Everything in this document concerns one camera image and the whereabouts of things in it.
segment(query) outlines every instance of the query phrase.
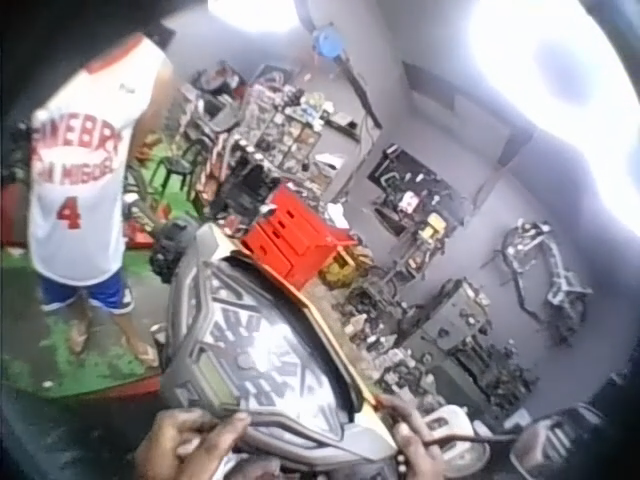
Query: red tool cabinet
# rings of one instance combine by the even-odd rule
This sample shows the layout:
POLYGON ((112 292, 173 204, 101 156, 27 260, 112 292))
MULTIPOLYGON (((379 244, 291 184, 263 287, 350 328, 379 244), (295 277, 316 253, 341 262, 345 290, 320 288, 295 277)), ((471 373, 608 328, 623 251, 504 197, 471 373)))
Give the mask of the red tool cabinet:
POLYGON ((294 288, 313 279, 339 247, 356 244, 348 230, 328 225, 285 186, 272 203, 278 207, 275 213, 254 226, 242 245, 294 288))

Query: sandal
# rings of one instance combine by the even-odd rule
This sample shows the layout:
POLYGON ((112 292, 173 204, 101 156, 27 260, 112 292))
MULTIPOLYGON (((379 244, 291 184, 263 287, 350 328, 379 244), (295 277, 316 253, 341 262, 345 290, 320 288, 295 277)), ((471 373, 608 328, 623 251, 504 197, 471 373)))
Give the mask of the sandal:
POLYGON ((133 356, 138 359, 147 368, 157 368, 160 365, 158 352, 151 345, 144 342, 138 342, 137 346, 133 346, 126 337, 122 337, 122 344, 127 348, 133 356))
POLYGON ((87 345, 89 324, 80 320, 72 320, 69 329, 69 348, 75 355, 80 355, 87 345))

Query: white jersey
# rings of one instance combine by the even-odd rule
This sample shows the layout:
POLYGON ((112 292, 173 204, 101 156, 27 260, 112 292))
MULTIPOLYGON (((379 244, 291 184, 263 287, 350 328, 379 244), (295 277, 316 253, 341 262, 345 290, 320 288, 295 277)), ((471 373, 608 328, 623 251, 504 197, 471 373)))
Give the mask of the white jersey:
POLYGON ((135 37, 34 112, 28 240, 42 275, 88 286, 121 268, 129 146, 165 58, 135 37))

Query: bright light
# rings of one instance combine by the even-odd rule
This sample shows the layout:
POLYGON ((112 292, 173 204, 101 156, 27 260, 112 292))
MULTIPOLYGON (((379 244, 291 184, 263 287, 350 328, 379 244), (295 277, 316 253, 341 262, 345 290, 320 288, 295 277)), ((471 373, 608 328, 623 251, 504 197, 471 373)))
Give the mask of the bright light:
POLYGON ((578 148, 603 202, 640 235, 640 192, 628 172, 640 141, 640 106, 622 62, 578 0, 480 0, 471 21, 480 69, 526 117, 578 148), (551 91, 543 46, 561 48, 584 70, 585 94, 551 91))
POLYGON ((209 11, 251 33, 284 33, 299 24, 293 0, 208 0, 209 11))

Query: blue shorts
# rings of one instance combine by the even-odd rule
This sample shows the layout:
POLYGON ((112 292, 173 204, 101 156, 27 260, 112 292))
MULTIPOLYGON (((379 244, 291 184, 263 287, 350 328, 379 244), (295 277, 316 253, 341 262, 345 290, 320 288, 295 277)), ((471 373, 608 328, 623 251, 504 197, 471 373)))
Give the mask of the blue shorts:
POLYGON ((133 310, 133 295, 122 270, 118 270, 106 280, 88 287, 76 287, 56 282, 43 275, 40 277, 42 310, 51 312, 73 303, 82 291, 89 297, 89 303, 111 313, 124 314, 133 310))

